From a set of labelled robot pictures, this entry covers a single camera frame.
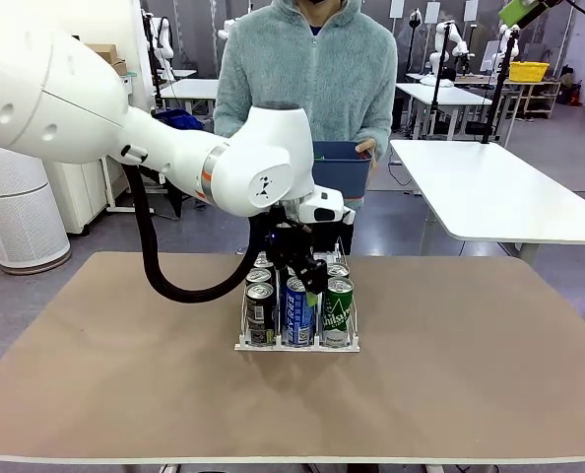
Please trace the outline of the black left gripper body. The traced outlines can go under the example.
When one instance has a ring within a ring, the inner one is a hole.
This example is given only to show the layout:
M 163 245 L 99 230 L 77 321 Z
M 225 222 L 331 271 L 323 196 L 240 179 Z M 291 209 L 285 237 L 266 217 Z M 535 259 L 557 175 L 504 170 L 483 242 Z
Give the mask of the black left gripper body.
M 300 281 L 321 281 L 322 263 L 312 253 L 312 228 L 290 219 L 282 206 L 267 213 L 267 257 L 281 269 L 291 268 Z

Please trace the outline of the person's left hand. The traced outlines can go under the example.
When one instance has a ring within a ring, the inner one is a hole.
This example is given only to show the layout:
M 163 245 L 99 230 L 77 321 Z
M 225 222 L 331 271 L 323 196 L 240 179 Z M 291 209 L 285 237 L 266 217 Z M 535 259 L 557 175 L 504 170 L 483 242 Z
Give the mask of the person's left hand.
M 356 152 L 363 158 L 370 158 L 369 170 L 375 170 L 376 162 L 376 142 L 373 138 L 360 141 L 356 146 Z

